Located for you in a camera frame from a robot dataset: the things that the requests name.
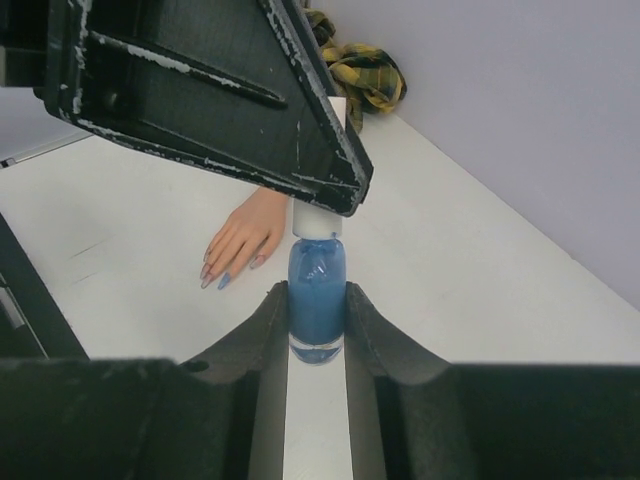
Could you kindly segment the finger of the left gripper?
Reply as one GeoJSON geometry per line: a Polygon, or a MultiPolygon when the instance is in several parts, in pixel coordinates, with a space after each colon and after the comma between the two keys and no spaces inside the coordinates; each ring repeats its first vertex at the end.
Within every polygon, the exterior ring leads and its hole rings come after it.
{"type": "Polygon", "coordinates": [[[372,163],[296,1],[53,1],[44,103],[121,146],[349,217],[372,163]]]}

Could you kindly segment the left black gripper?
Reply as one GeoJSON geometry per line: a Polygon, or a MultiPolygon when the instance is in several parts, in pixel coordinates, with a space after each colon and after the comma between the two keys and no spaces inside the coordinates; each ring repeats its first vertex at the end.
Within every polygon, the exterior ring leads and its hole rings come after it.
{"type": "Polygon", "coordinates": [[[1,0],[1,86],[45,86],[49,2],[1,0]]]}

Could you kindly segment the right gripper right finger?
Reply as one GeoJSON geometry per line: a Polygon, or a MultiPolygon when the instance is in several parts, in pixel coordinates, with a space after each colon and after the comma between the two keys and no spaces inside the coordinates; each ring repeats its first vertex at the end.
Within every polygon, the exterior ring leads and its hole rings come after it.
{"type": "Polygon", "coordinates": [[[347,287],[357,479],[635,479],[633,365],[449,363],[347,287]]]}

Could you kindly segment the white nail polish cap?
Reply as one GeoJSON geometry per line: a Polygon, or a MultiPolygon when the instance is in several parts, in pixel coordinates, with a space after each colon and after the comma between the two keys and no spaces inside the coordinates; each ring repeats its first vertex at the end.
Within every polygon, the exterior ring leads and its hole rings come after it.
{"type": "Polygon", "coordinates": [[[343,217],[329,210],[293,201],[292,233],[305,240],[329,240],[342,235],[343,217]]]}

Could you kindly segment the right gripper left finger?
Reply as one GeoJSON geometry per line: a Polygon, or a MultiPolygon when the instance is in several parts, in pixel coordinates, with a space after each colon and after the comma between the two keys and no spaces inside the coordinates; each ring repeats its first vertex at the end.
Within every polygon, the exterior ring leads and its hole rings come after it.
{"type": "Polygon", "coordinates": [[[6,359],[5,479],[279,479],[287,286],[183,364],[6,359]]]}

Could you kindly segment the blue nail polish bottle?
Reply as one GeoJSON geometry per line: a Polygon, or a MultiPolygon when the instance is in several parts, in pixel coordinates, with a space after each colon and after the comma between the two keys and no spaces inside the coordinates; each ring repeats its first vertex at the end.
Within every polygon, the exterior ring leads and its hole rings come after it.
{"type": "Polygon", "coordinates": [[[342,348],[346,318],[346,252],[336,238],[300,239],[288,265],[289,346],[309,365],[342,348]]]}

